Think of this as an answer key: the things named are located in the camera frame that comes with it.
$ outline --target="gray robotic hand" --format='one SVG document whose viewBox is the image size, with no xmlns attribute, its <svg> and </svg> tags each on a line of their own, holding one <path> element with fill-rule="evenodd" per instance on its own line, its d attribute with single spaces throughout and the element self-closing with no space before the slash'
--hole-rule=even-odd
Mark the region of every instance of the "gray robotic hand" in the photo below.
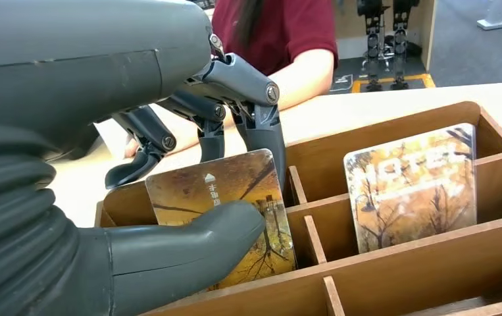
<svg viewBox="0 0 502 316">
<path fill-rule="evenodd" d="M 201 162 L 224 156 L 222 104 L 229 106 L 247 150 L 267 148 L 272 152 L 280 187 L 283 187 L 286 147 L 277 106 L 278 87 L 239 56 L 225 54 L 215 34 L 209 39 L 216 57 L 160 105 L 198 126 Z M 117 113 L 113 118 L 138 141 L 140 150 L 131 163 L 107 173 L 107 188 L 146 175 L 176 144 L 174 135 L 148 106 Z"/>
<path fill-rule="evenodd" d="M 211 36 L 189 1 L 0 0 L 0 315 L 137 315 L 218 282 L 255 243 L 264 219 L 245 202 L 185 227 L 77 228 L 45 188 L 46 159 L 91 122 L 126 113 L 160 144 L 155 120 L 128 113 L 174 92 L 227 103 L 249 149 L 283 143 L 256 136 L 279 128 L 275 85 L 211 59 Z"/>
</svg>

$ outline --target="tree image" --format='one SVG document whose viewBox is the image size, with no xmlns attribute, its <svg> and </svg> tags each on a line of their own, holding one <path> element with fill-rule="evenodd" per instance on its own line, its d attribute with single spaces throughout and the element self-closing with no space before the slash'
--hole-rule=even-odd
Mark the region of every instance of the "tree image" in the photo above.
<svg viewBox="0 0 502 316">
<path fill-rule="evenodd" d="M 446 188 L 443 185 L 435 188 L 435 194 L 431 199 L 434 211 L 429 215 L 430 228 L 432 228 L 434 234 L 442 234 L 453 230 L 470 209 L 469 204 L 461 208 L 451 209 L 450 203 L 451 199 L 447 196 Z"/>
<path fill-rule="evenodd" d="M 473 135 L 460 124 L 346 155 L 360 253 L 476 224 Z"/>
<path fill-rule="evenodd" d="M 146 186 L 159 224 L 183 225 L 215 205 L 252 203 L 266 227 L 247 255 L 209 290 L 296 269 L 282 193 L 269 151 L 258 150 L 150 176 Z"/>
</svg>

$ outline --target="screw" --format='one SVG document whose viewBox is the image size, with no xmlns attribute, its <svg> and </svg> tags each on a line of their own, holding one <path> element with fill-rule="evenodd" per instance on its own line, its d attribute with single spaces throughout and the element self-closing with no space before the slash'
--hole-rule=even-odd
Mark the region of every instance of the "screw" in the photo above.
<svg viewBox="0 0 502 316">
<path fill-rule="evenodd" d="M 162 145 L 165 147 L 165 149 L 171 150 L 175 148 L 175 139 L 171 136 L 165 136 L 162 139 Z"/>
<path fill-rule="evenodd" d="M 278 101 L 278 89 L 276 86 L 269 86 L 266 89 L 266 96 L 268 97 L 268 100 L 272 103 L 275 103 Z"/>
<path fill-rule="evenodd" d="M 216 106 L 216 109 L 214 109 L 214 114 L 218 117 L 218 118 L 223 118 L 224 115 L 226 114 L 225 113 L 225 110 L 224 110 L 224 107 L 221 106 L 221 105 L 217 105 Z"/>
<path fill-rule="evenodd" d="M 210 36 L 210 41 L 212 42 L 212 44 L 215 44 L 215 45 L 216 45 L 216 44 L 218 43 L 218 40 L 219 40 L 219 39 L 218 39 L 218 36 L 217 36 L 216 34 L 212 34 L 212 35 Z"/>
</svg>

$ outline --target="maroon t-shirt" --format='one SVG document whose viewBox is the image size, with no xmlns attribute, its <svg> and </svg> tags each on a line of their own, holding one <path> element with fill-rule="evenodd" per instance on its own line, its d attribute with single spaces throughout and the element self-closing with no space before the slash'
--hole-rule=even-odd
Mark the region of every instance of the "maroon t-shirt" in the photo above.
<svg viewBox="0 0 502 316">
<path fill-rule="evenodd" d="M 226 53 L 236 53 L 267 76 L 310 49 L 330 50 L 336 66 L 332 0 L 264 0 L 248 49 L 234 39 L 241 1 L 252 0 L 216 0 L 212 26 Z"/>
</svg>

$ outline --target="wooden box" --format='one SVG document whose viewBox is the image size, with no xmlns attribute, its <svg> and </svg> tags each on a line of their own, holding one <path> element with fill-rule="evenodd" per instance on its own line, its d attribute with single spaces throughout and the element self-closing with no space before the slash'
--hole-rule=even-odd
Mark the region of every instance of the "wooden box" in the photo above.
<svg viewBox="0 0 502 316">
<path fill-rule="evenodd" d="M 358 255 L 343 156 L 461 122 L 477 126 L 478 225 Z M 454 315 L 502 315 L 502 129 L 477 104 L 440 107 L 291 144 L 287 151 L 284 201 L 299 269 L 145 315 L 398 316 L 471 298 L 478 303 Z M 144 183 L 111 192 L 96 221 L 156 224 Z"/>
</svg>

